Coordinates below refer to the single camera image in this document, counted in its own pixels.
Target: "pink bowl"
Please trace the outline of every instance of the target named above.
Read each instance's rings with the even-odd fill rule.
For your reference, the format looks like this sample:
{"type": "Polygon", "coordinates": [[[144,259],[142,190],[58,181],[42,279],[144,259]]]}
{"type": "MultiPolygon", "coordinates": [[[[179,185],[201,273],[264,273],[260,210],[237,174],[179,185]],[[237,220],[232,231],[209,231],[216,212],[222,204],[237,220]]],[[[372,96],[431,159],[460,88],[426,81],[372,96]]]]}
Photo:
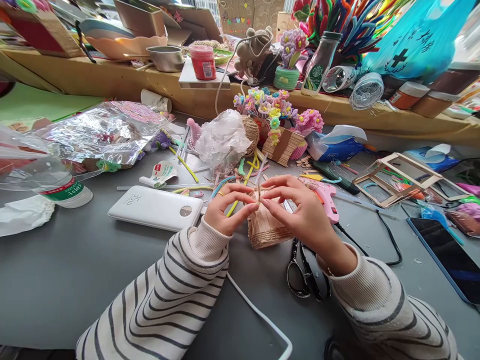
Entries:
{"type": "Polygon", "coordinates": [[[85,38],[90,45],[105,55],[111,60],[123,60],[126,55],[142,55],[150,57],[149,52],[146,50],[152,46],[166,46],[166,36],[152,36],[143,37],[138,36],[134,38],[117,37],[115,40],[109,38],[85,38]]]}

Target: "bowl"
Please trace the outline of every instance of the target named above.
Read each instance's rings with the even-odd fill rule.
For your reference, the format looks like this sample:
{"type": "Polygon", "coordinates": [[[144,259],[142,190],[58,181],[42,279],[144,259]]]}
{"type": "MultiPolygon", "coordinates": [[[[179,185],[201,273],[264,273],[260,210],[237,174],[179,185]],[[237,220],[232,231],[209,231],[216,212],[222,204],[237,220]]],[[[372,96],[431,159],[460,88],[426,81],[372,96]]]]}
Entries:
{"type": "Polygon", "coordinates": [[[152,36],[143,37],[138,36],[134,38],[117,37],[112,40],[109,38],[85,38],[90,45],[101,52],[110,60],[123,60],[126,59],[126,55],[141,55],[149,57],[150,53],[147,51],[149,47],[164,46],[167,45],[166,36],[152,36]]]}
{"type": "Polygon", "coordinates": [[[122,23],[116,24],[115,21],[110,22],[87,19],[80,23],[80,30],[85,37],[93,39],[112,39],[116,38],[129,38],[133,39],[133,35],[128,29],[122,26],[122,23]]]}
{"type": "Polygon", "coordinates": [[[179,73],[184,67],[182,49],[177,46],[147,47],[150,58],[161,73],[179,73]]]}

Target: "hand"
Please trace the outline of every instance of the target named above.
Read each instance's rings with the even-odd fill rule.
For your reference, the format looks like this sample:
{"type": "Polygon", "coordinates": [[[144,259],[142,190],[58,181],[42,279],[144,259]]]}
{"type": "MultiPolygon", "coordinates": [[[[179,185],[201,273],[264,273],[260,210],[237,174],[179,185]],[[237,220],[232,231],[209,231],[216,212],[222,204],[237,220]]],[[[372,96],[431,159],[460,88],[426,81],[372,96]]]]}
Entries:
{"type": "Polygon", "coordinates": [[[252,199],[249,195],[253,189],[246,185],[228,183],[224,185],[220,191],[225,194],[217,194],[210,202],[203,219],[212,228],[222,233],[225,236],[232,236],[235,229],[246,220],[251,213],[254,213],[259,208],[259,203],[252,199]],[[246,203],[240,211],[226,217],[225,209],[236,200],[246,203]]]}
{"type": "Polygon", "coordinates": [[[271,177],[262,187],[271,190],[261,197],[261,203],[272,216],[284,224],[293,235],[321,257],[320,265],[336,276],[351,273],[357,267],[357,257],[335,233],[322,202],[300,180],[291,175],[271,177]],[[272,199],[279,198],[278,203],[272,199]],[[292,200],[297,208],[291,214],[281,203],[292,200]]]}

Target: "metal cup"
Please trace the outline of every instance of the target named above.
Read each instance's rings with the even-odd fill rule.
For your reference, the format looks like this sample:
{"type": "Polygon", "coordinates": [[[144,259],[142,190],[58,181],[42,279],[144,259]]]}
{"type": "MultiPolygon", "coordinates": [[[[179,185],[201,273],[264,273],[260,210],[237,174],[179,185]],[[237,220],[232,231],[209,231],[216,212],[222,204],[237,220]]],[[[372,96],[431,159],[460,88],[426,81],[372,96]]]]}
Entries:
{"type": "Polygon", "coordinates": [[[156,69],[162,73],[178,73],[184,67],[182,49],[176,46],[151,46],[146,48],[156,69]]]}

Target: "charging cable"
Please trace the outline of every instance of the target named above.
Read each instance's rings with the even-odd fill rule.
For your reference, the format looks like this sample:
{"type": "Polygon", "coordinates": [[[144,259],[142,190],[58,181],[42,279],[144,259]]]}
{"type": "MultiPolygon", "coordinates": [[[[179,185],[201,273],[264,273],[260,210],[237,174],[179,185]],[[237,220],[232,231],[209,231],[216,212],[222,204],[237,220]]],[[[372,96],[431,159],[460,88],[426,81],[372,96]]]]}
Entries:
{"type": "MultiPolygon", "coordinates": [[[[400,248],[397,244],[397,242],[395,241],[395,238],[394,238],[394,235],[392,234],[392,231],[390,230],[389,226],[387,225],[387,223],[385,222],[384,218],[380,215],[380,211],[376,211],[376,214],[378,215],[378,217],[380,218],[381,222],[383,223],[383,225],[385,226],[386,228],[386,231],[388,232],[388,236],[390,237],[390,241],[391,241],[391,244],[393,245],[395,251],[396,251],[396,254],[398,255],[398,260],[397,261],[392,261],[392,262],[386,262],[386,264],[388,266],[395,266],[395,265],[398,265],[400,264],[402,261],[403,261],[403,256],[402,256],[402,252],[400,251],[400,248]]],[[[350,235],[349,233],[342,227],[342,225],[340,225],[339,222],[337,222],[335,224],[335,226],[338,228],[338,230],[340,230],[342,233],[345,234],[345,236],[347,238],[350,239],[350,241],[352,243],[354,243],[356,245],[356,247],[363,253],[363,255],[365,255],[366,257],[369,256],[369,254],[364,250],[363,247],[361,247],[350,235]]]]}
{"type": "Polygon", "coordinates": [[[238,293],[241,295],[241,297],[243,298],[243,300],[245,300],[245,302],[248,304],[248,306],[250,306],[252,308],[252,310],[254,312],[257,313],[257,315],[259,317],[261,317],[268,325],[270,325],[270,327],[278,334],[278,336],[280,336],[283,341],[286,342],[286,349],[285,351],[283,352],[283,354],[278,358],[278,360],[287,360],[288,358],[290,358],[290,355],[292,354],[292,350],[293,350],[293,345],[292,345],[292,342],[290,341],[290,339],[263,313],[261,312],[254,304],[253,302],[250,301],[250,299],[247,297],[247,295],[244,294],[244,292],[242,291],[242,289],[240,289],[240,287],[237,285],[237,283],[232,279],[232,277],[230,276],[230,274],[227,272],[226,273],[226,276],[228,278],[228,280],[230,280],[231,284],[233,285],[233,287],[238,291],[238,293]]]}

